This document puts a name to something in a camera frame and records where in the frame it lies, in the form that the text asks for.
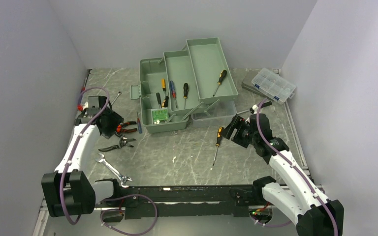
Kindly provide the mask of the green toolbox base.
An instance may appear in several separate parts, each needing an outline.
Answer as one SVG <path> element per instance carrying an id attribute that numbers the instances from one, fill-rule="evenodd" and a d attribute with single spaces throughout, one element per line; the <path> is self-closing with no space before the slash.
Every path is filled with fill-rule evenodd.
<path id="1" fill-rule="evenodd" d="M 161 87 L 161 79 L 166 80 L 166 66 L 159 63 L 160 58 L 142 59 L 139 63 L 140 85 L 141 85 L 141 112 L 140 117 L 142 125 L 149 133 L 160 133 L 168 131 L 183 130 L 186 128 L 188 118 L 183 118 L 170 111 L 168 101 L 169 119 L 165 123 L 153 124 L 150 109 L 160 109 L 156 93 L 159 92 L 161 99 L 165 98 Z M 171 98 L 169 87 L 166 85 L 166 95 Z"/>

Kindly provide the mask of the green label screwdriver bit box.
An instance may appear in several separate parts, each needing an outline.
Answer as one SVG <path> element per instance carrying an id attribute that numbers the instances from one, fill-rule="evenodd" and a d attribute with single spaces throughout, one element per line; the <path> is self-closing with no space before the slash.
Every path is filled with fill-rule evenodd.
<path id="1" fill-rule="evenodd" d="M 165 123 L 169 119 L 169 111 L 167 108 L 150 109 L 153 124 Z"/>

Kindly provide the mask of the yellow black handle hammer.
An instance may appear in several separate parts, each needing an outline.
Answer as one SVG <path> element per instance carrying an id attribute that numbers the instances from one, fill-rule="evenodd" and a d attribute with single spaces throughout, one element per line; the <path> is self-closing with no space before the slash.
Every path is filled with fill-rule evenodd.
<path id="1" fill-rule="evenodd" d="M 160 93 L 156 93 L 156 98 L 157 98 L 157 103 L 160 108 L 167 108 L 168 107 L 168 101 L 169 101 L 169 96 L 166 95 L 164 99 L 161 99 Z"/>

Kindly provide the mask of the yellow black stubby screwdriver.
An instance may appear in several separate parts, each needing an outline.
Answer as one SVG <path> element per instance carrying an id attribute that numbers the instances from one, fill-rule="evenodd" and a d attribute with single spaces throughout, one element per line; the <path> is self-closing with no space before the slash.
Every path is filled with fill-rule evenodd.
<path id="1" fill-rule="evenodd" d="M 217 87 L 216 87 L 216 89 L 215 89 L 215 91 L 214 91 L 214 93 L 213 93 L 213 97 L 215 97 L 215 95 L 216 95 L 216 93 L 217 93 L 219 87 L 221 86 L 221 84 L 222 84 L 222 82 L 223 82 L 223 80 L 225 79 L 226 76 L 227 76 L 227 70 L 224 69 L 224 70 L 220 73 L 219 80 L 218 80 L 218 85 L 217 85 Z"/>

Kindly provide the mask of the short yellow screwdriver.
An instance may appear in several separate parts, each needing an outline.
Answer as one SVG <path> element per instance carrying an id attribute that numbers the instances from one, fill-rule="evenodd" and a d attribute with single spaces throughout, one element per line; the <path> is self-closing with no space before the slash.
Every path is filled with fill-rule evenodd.
<path id="1" fill-rule="evenodd" d="M 164 78 L 161 79 L 161 87 L 164 92 L 164 95 L 166 95 L 166 80 Z"/>

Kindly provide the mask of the blue red long screwdriver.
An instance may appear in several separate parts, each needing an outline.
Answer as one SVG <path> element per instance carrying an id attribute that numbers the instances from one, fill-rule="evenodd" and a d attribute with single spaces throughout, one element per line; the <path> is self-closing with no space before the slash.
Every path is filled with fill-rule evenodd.
<path id="1" fill-rule="evenodd" d="M 176 109 L 178 109 L 176 88 L 175 88 L 175 84 L 172 80 L 169 81 L 169 86 L 170 86 L 172 97 L 174 99 L 175 107 L 176 107 Z"/>

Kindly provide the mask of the yellow black medium screwdriver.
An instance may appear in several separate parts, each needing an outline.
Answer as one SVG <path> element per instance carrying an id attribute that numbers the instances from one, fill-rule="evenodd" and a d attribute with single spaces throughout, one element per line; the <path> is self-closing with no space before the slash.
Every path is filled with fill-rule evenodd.
<path id="1" fill-rule="evenodd" d="M 189 85 L 188 83 L 184 83 L 184 86 L 183 86 L 184 108 L 186 108 L 186 101 L 188 98 L 188 93 L 189 93 Z"/>

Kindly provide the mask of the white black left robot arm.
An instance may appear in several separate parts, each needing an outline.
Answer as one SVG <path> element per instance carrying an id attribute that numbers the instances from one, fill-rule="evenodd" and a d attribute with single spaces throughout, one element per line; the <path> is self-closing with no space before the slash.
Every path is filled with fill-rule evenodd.
<path id="1" fill-rule="evenodd" d="M 41 180 L 50 216 L 81 216 L 92 213 L 101 201 L 111 207 L 121 202 L 117 180 L 101 179 L 91 184 L 84 169 L 99 137 L 110 139 L 123 120 L 106 96 L 89 96 L 88 107 L 74 121 L 73 136 L 62 161 Z"/>

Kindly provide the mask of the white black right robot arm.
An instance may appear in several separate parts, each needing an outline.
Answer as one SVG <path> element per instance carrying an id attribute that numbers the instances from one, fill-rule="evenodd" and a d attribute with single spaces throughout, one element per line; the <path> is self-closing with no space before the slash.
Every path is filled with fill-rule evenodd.
<path id="1" fill-rule="evenodd" d="M 290 191 L 277 181 L 262 177 L 252 184 L 252 199 L 257 204 L 269 202 L 295 225 L 300 236 L 341 236 L 344 207 L 331 200 L 305 174 L 287 144 L 273 136 L 265 114 L 250 115 L 249 120 L 234 116 L 231 123 L 220 127 L 217 141 L 223 138 L 247 148 L 253 146 L 258 156 L 275 170 Z"/>

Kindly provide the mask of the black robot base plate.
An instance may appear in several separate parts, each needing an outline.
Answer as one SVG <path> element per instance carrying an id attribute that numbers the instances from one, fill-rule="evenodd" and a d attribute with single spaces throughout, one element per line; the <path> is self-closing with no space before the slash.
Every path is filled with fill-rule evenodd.
<path id="1" fill-rule="evenodd" d="M 125 219 L 178 216 L 254 216 L 265 222 L 275 211 L 253 194 L 251 185 L 131 186 L 119 188 L 96 209 L 121 209 Z"/>

